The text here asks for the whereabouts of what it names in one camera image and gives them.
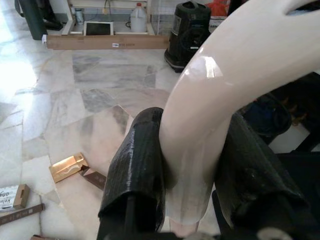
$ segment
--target white plastic pipe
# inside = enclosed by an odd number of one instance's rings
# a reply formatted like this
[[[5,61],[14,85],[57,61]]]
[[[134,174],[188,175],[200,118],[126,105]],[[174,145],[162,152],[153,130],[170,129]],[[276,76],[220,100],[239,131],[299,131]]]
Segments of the white plastic pipe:
[[[170,174],[167,212],[197,223],[208,206],[231,115],[320,68],[320,11],[287,13],[311,0],[249,0],[207,39],[164,109],[160,143]]]

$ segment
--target wooden plank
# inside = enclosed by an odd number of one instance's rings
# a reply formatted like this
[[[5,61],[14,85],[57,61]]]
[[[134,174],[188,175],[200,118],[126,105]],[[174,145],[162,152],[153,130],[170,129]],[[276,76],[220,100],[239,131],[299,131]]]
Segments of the wooden plank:
[[[72,30],[72,28],[74,27],[75,23],[76,23],[76,20],[74,19],[67,21],[62,30],[61,35],[68,35]]]
[[[116,31],[114,35],[148,35],[148,32]]]
[[[167,49],[169,38],[159,35],[76,36],[48,35],[46,46],[53,50]]]
[[[71,12],[69,0],[64,0],[63,1],[63,8],[65,10],[66,16],[68,17],[68,21],[74,20],[75,17],[73,16],[73,14]]]
[[[147,23],[151,22],[151,2],[152,0],[147,0],[147,5],[146,5],[146,15],[147,15]]]
[[[154,31],[154,28],[152,27],[151,22],[148,22],[146,24],[146,30],[149,33],[149,35],[155,35],[155,31]]]

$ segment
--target black appliance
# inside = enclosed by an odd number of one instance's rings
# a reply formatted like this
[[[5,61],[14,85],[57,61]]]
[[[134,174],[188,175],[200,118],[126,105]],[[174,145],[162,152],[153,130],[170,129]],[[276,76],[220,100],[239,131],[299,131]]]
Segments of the black appliance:
[[[169,47],[164,53],[165,60],[176,73],[183,71],[209,37],[210,17],[211,9],[195,1],[176,6]]]

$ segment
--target wooden board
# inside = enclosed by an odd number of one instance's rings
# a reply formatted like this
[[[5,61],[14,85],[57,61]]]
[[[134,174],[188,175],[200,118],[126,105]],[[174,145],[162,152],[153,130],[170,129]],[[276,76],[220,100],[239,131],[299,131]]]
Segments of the wooden board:
[[[134,9],[137,3],[141,3],[143,7],[147,7],[148,0],[111,0],[110,6],[112,9]],[[75,8],[103,8],[104,0],[69,0]],[[106,3],[106,8],[109,8],[109,2]]]
[[[169,38],[156,35],[48,35],[45,43],[53,50],[167,49]]]

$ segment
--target white wall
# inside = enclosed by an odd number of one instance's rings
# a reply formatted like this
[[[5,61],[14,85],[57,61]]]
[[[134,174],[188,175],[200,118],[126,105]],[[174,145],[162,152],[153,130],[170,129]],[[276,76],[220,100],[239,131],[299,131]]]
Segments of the white wall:
[[[67,0],[50,0],[52,10],[55,14],[65,14],[64,4]]]
[[[50,0],[52,10],[56,14],[66,13],[64,4],[67,0]],[[134,9],[137,3],[142,3],[142,6],[147,5],[148,0],[111,0],[112,8],[128,8]],[[69,3],[79,8],[103,8],[105,0],[69,0]]]

